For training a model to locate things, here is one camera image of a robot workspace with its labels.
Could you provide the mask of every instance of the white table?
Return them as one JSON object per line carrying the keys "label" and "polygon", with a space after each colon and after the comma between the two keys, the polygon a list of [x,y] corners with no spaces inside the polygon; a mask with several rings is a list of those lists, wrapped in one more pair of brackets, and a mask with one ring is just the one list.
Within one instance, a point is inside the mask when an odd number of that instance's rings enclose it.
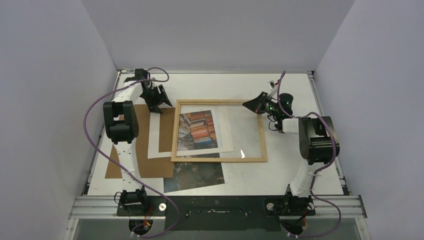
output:
{"label": "white table", "polygon": [[[122,74],[118,88],[123,87],[127,77]],[[152,74],[153,78],[164,79],[164,74]],[[269,92],[267,82],[275,81],[279,74],[235,74],[235,73],[174,73],[163,83],[166,93],[174,105],[176,99],[253,99],[262,91]],[[296,116],[318,112],[317,104],[307,74],[286,74],[281,85],[282,93],[294,96],[292,109]],[[144,104],[139,98],[135,104]],[[299,137],[268,130],[268,120],[263,115],[268,162],[223,163],[225,184],[168,192],[168,196],[235,196],[235,195],[282,195],[293,180],[301,161]],[[100,149],[110,153],[112,142],[103,130]],[[108,160],[97,154],[92,173],[89,196],[113,196],[122,190],[121,179],[106,179]],[[142,182],[163,193],[163,178],[143,178]],[[314,186],[317,195],[342,195],[342,187],[333,164],[322,171]],[[147,190],[148,195],[157,195]]]}

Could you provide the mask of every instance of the brown cardboard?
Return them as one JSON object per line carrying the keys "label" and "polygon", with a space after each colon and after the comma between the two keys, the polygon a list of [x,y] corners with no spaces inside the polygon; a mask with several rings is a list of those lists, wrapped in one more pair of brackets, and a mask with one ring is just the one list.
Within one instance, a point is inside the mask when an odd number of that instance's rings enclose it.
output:
{"label": "brown cardboard", "polygon": [[162,109],[159,122],[159,153],[171,152],[175,107]]}
{"label": "brown cardboard", "polygon": [[[142,178],[172,178],[174,163],[171,157],[147,158],[149,148],[150,112],[145,104],[134,105],[138,120],[139,132],[135,142],[138,170]],[[171,152],[175,108],[162,108],[159,127],[159,152]],[[115,147],[110,151],[110,157],[119,162]],[[106,179],[121,179],[121,169],[109,162],[106,169]]]}

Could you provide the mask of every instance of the book photograph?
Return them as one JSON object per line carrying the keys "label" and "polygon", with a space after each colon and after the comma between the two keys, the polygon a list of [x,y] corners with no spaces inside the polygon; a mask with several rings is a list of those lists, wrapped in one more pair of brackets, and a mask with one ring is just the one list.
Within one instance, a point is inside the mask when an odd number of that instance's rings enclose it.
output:
{"label": "book photograph", "polygon": [[[220,154],[209,153],[199,157],[219,158]],[[220,162],[181,162],[174,164],[173,177],[163,179],[163,189],[165,193],[169,193],[224,183],[224,173]]]}
{"label": "book photograph", "polygon": [[[179,115],[178,151],[217,148],[217,134],[211,110],[188,112]],[[186,155],[184,157],[194,158],[198,157],[197,155]]]}

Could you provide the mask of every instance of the screw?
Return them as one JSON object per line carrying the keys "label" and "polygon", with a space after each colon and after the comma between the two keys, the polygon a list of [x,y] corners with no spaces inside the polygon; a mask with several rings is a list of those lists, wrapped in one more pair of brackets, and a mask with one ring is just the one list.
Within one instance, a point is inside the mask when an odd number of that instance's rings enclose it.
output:
{"label": "screw", "polygon": [[269,211],[272,211],[274,209],[274,203],[270,202],[266,205],[266,209],[268,209]]}
{"label": "screw", "polygon": [[167,209],[167,205],[165,203],[161,203],[159,204],[159,210],[161,212],[165,211]]}

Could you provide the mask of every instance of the picture frame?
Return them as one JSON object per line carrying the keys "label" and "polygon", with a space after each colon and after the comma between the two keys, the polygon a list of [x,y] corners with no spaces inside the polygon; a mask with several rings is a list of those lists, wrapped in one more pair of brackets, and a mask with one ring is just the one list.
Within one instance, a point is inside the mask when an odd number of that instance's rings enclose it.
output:
{"label": "picture frame", "polygon": [[178,157],[180,114],[183,106],[242,106],[244,99],[179,99],[175,106],[175,119],[172,136],[171,162],[188,163],[264,163],[268,161],[262,116],[257,115],[260,157]]}

